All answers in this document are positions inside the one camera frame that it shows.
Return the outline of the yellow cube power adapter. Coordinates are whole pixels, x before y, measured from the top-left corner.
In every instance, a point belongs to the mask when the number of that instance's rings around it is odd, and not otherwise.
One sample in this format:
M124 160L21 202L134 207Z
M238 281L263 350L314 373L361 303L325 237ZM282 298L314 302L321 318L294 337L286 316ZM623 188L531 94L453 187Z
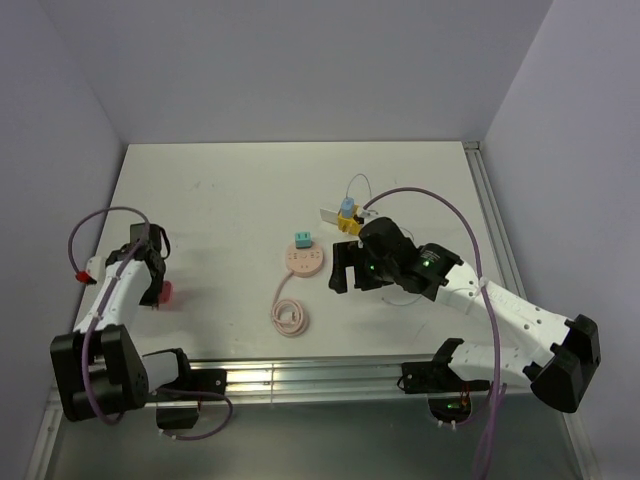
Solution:
M358 236L364 225L364 219L358 216L356 213L350 217L345 217L341 211L337 215L337 227L338 229L348 235Z

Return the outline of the pink round power strip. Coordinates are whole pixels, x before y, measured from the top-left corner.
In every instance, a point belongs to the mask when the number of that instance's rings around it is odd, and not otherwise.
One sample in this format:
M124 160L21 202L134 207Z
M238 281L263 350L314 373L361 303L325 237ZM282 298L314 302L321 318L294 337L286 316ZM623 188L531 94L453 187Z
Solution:
M324 266L324 250L316 242L308 248L290 244L285 253L285 266L293 276L309 278L318 274Z

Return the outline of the teal plug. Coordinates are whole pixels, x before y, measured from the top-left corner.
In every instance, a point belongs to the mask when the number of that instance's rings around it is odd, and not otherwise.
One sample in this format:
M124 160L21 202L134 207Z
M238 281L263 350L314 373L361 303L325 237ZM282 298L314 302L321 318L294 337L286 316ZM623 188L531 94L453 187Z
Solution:
M313 245L311 233L300 231L294 234L294 245L296 249L309 249Z

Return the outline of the light blue charger plug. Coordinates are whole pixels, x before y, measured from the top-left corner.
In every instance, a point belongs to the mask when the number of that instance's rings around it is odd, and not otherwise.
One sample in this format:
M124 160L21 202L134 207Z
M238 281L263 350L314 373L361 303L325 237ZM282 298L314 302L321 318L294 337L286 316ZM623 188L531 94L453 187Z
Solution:
M345 219L352 218L356 210L354 199L349 196L345 197L340 206L340 215Z

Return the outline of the pink plug adapter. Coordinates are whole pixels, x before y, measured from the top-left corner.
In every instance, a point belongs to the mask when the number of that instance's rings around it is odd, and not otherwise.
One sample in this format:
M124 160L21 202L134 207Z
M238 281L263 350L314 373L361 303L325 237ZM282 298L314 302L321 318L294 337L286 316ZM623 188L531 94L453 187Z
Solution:
M173 285L170 281L165 280L158 296L158 305L169 304L173 296Z

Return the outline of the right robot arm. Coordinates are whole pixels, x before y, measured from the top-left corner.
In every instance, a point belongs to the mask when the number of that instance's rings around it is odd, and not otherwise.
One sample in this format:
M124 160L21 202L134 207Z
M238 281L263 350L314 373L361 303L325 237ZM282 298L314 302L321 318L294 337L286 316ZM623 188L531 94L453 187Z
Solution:
M371 220L357 239L332 247L329 287L347 292L396 285L498 328L508 347L449 338L426 362L402 365L407 394L486 391L493 380L527 387L547 406L574 413L601 363L598 326L535 306L476 273L459 255L436 243L417 246L388 217Z

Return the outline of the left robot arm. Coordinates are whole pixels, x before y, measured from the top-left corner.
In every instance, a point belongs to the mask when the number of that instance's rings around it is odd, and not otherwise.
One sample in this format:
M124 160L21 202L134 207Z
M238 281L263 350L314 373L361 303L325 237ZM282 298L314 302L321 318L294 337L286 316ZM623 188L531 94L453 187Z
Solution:
M130 242L106 259L104 284L82 321L50 345L56 384L65 417L117 423L161 389L183 399L195 386L188 357L180 348L138 353L128 328L142 307L168 301L165 280L170 243L163 227L130 226Z

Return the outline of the white flat card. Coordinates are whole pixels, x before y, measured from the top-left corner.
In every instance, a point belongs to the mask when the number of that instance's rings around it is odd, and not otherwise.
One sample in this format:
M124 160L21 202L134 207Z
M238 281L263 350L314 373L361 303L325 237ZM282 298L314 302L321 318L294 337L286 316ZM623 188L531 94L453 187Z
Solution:
M320 207L319 208L319 213L320 213L320 218L323 222L332 224L337 226L338 225L338 220L339 220L339 208L338 207Z

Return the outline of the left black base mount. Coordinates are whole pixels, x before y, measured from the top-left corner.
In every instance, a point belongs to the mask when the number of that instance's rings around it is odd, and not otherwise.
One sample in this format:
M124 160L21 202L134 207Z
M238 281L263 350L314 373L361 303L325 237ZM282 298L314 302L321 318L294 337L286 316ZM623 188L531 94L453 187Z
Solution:
M223 430L231 420L234 406L226 395L228 375L221 368L191 371L185 380L161 386L154 401L156 426L164 435L181 441L202 440ZM205 406L220 405L226 413L221 423L204 433L193 429L203 418Z

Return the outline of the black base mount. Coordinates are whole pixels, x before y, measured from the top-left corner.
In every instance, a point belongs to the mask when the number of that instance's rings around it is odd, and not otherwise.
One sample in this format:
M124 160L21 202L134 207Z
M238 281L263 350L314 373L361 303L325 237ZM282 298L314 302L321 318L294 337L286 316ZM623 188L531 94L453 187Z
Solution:
M164 435L181 441L202 440L223 430L231 420L234 406L226 395L228 375L221 368L191 371L185 380L161 386L154 401L156 426ZM205 406L220 405L226 413L221 423L204 433L193 429L203 418Z
M427 400L429 413L436 421L459 423L471 415L468 385L447 367L435 362L403 363L396 386L408 395L445 394L443 398Z

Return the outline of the aluminium front rail frame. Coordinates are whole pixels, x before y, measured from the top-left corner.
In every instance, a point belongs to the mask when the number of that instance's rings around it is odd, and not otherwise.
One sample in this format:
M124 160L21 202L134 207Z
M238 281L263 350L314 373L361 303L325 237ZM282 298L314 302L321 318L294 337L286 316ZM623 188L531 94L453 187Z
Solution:
M468 479L484 428L438 427L427 397L397 388L395 358L225 364L224 405L204 406L211 437L170 440L155 411L116 427L68 422L48 403L31 479Z

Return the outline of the aluminium right side rail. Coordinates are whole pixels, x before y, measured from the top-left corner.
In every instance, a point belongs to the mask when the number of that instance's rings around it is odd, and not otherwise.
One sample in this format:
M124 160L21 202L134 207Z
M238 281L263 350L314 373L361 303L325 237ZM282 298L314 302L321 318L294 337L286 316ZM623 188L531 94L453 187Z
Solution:
M481 143L478 141L463 142L462 146L479 196L500 278L506 289L523 299L527 299L488 171L483 161Z

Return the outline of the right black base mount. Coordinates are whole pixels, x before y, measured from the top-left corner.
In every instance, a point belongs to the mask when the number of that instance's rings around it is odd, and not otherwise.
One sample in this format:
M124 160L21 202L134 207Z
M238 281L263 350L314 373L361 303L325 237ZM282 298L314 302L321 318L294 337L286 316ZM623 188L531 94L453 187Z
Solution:
M471 415L468 385L447 367L435 362L403 363L396 386L408 395L445 394L443 398L427 400L429 413L436 421L459 423Z

